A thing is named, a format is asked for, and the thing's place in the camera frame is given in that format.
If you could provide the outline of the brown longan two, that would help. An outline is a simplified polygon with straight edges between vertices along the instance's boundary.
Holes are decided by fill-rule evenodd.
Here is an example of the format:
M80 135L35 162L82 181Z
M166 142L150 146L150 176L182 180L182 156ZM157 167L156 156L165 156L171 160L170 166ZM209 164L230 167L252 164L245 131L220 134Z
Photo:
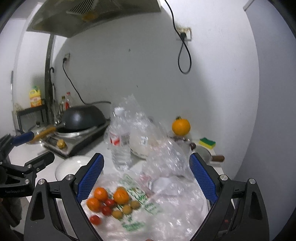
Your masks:
M124 205L123 208L122 208L122 212L125 215L130 215L132 213L131 206L129 204Z

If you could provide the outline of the bagged white bowl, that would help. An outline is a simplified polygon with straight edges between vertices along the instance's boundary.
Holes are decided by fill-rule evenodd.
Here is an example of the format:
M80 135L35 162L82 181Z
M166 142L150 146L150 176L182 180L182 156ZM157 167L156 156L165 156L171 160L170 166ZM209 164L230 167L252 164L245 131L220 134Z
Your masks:
M114 108L119 108L123 113L117 117L114 110L111 112L111 122L104 133L104 141L109 149L117 140L117 134L128 135L131 152L146 159L152 149L167 138L165 127L144 112L134 95L122 97Z

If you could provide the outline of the glass pot lid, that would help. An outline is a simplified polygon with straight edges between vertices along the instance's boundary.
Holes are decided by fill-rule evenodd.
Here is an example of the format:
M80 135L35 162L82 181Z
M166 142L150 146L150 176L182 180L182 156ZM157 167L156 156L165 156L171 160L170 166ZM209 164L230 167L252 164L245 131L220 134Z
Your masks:
M36 121L36 124L29 129L30 132L34 133L34 136L39 136L41 133L46 132L41 138L33 139L28 142L28 144L39 144L42 142L42 139L46 137L51 132L54 132L56 127L54 125L48 125L47 123L40 123Z

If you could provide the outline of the red cherry tomato three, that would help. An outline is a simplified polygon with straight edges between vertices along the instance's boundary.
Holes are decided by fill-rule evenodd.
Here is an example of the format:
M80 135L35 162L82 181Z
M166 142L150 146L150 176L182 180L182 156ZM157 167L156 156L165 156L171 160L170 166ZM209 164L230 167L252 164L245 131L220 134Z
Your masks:
M89 221L95 226L98 226L101 224L101 219L97 215L90 216Z

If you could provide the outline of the red cherry tomato one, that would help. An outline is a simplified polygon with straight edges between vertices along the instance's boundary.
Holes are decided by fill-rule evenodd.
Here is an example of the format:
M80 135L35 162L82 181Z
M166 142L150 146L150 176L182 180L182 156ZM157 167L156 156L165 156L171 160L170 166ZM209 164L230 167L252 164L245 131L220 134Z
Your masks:
M113 199L108 198L105 201L105 205L110 208L114 208L116 206L116 202Z

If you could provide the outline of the crumpled clear plastic bag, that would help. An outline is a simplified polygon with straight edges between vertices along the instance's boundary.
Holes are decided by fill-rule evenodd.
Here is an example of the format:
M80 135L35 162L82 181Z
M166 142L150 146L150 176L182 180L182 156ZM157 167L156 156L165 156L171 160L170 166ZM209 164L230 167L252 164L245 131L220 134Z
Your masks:
M166 139L153 147L142 165L142 173L156 179L159 177L183 177L193 180L189 156L173 140Z

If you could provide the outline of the mandarin orange one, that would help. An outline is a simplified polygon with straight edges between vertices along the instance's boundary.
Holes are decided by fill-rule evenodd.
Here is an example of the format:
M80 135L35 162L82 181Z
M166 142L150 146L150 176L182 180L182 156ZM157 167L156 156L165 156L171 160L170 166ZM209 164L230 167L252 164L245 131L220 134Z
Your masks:
M108 192L106 189L102 187L97 187L94 190L93 194L94 198L96 198L100 202L105 202L108 199Z

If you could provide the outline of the yellow green sponge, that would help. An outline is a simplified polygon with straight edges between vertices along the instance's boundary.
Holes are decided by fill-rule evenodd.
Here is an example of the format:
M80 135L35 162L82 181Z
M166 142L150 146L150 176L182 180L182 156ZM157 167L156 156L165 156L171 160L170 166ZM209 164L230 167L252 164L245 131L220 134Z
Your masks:
M211 150L215 147L216 142L206 137L203 137L199 140L199 144Z

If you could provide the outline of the red label sauce bottle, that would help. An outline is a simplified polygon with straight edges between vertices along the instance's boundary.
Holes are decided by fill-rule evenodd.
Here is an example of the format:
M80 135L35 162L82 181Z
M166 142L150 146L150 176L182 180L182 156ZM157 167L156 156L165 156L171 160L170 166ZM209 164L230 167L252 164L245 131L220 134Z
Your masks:
M66 93L66 102L65 102L65 108L69 109L72 107L72 96L70 92Z

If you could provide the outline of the mandarin orange three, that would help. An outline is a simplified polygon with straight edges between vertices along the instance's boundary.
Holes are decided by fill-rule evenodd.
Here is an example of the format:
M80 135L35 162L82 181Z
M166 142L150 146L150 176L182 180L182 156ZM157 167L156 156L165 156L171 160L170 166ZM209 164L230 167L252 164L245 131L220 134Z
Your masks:
M101 210L101 202L97 200L95 197L87 199L86 205L93 212L100 212Z

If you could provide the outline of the range hood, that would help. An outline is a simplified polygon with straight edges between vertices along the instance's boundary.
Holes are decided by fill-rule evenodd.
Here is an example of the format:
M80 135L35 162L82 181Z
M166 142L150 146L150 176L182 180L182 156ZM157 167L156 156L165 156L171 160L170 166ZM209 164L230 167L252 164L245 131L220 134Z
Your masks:
M45 1L27 31L71 38L117 18L160 11L161 3L151 0Z

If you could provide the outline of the wall power outlet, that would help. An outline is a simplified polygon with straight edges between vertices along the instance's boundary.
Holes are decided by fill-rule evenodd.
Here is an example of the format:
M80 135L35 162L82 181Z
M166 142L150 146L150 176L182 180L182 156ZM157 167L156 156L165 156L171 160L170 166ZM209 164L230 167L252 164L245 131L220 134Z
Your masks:
M190 42L192 40L191 28L177 28L177 32L179 33L183 41Z

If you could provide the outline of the brown longan three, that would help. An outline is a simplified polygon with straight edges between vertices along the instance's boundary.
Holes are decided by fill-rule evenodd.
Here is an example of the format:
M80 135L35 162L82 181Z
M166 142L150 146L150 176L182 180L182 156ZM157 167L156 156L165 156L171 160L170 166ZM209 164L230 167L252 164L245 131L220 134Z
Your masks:
M120 210L114 210L114 211L112 211L112 214L111 214L111 215L112 215L115 219L117 219L117 220L122 219L123 216L124 216L123 212L120 211Z

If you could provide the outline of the clear oil bottle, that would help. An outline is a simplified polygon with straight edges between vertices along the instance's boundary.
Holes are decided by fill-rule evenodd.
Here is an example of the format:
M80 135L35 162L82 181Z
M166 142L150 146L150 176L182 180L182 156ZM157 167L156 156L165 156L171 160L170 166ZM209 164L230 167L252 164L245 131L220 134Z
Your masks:
M65 98L65 96L62 96L61 101L59 103L59 113L60 114L63 114L64 111L66 110L65 103L66 103L66 98Z

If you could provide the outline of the white round plate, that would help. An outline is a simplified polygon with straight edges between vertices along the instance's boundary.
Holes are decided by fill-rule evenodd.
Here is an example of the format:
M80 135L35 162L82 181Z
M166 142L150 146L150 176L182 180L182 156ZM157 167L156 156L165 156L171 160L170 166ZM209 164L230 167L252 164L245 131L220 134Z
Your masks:
M73 156L65 159L55 170L55 178L61 181L68 174L75 175L80 167L85 166L90 161L88 156Z

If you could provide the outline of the large orange by wall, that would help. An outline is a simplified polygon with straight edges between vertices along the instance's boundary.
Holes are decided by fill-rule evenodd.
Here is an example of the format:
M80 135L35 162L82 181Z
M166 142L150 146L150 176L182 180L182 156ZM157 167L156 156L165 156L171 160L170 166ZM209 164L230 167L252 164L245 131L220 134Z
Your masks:
M191 130L191 125L187 119L183 119L178 116L172 123L171 129L173 133L177 136L186 136Z

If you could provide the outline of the black wok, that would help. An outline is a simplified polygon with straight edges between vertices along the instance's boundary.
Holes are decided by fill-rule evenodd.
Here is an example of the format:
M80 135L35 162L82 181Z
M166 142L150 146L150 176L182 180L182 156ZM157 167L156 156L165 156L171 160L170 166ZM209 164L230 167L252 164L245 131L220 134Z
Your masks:
M93 105L81 105L69 108L64 111L61 116L61 122L56 126L51 126L40 132L30 141L34 143L39 139L44 138L46 135L65 129L71 132L78 132L86 130L94 126L98 127L106 124L107 119L100 109Z

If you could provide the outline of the yellow cooking oil jug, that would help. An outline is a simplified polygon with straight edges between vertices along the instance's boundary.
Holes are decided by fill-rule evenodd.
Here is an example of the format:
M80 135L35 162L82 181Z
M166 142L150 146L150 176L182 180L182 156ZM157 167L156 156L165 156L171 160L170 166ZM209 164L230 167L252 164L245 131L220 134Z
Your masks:
M30 105L32 108L42 105L41 90L38 86L34 86L29 92Z

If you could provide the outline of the mandarin orange two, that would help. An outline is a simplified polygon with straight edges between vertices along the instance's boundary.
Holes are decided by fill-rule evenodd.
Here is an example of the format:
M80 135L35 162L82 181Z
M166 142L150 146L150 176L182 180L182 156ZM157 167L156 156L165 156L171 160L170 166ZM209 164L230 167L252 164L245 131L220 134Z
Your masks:
M118 187L113 194L113 200L119 205L125 205L130 201L130 196L125 188Z

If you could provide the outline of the black dish rack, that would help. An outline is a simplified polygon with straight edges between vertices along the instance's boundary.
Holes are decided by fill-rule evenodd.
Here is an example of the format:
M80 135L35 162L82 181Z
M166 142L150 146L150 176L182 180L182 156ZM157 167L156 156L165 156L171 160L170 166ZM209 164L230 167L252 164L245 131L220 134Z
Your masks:
M24 133L32 129L36 123L47 124L48 108L45 104L16 111L16 131Z

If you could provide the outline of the printed clear plastic bag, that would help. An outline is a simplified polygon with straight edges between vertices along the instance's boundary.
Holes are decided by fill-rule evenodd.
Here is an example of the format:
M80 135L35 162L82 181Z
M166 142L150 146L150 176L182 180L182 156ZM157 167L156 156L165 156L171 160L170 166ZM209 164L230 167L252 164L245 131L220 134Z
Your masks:
M208 214L199 184L189 173L113 173L101 175L95 187L112 197L126 189L140 207L121 219L98 213L95 230L103 240L190 240Z

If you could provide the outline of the clear plastic water bottle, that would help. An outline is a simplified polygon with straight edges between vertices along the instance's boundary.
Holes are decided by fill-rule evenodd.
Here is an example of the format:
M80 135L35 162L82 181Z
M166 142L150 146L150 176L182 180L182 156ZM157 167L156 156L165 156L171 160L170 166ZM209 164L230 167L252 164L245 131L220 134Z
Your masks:
M127 171L132 165L130 150L130 124L123 107L114 108L114 117L109 126L111 157L118 171Z

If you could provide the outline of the steel induction cooker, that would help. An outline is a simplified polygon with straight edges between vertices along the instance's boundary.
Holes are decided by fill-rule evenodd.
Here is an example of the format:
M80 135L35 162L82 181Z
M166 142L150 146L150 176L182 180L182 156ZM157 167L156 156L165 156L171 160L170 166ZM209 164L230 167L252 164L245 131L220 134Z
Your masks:
M101 126L94 126L81 132L54 132L41 139L41 142L45 148L51 150L58 156L69 158L101 137L109 124L110 121L107 120L106 123Z

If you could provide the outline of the brown longan one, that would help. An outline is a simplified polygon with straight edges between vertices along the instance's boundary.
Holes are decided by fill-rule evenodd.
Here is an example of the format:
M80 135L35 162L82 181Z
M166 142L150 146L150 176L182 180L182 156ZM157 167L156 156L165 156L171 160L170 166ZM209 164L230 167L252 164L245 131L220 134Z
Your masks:
M137 200L133 200L133 201L130 202L130 207L133 210L137 210L137 209L139 209L141 207L141 204Z

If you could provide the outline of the red cherry tomato two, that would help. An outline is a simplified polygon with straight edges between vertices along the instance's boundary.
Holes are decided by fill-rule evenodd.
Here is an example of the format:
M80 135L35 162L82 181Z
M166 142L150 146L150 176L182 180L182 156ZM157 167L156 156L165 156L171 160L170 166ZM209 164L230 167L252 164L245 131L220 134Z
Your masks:
M102 206L101 212L105 216L111 216L112 209L110 207L104 205L104 206Z

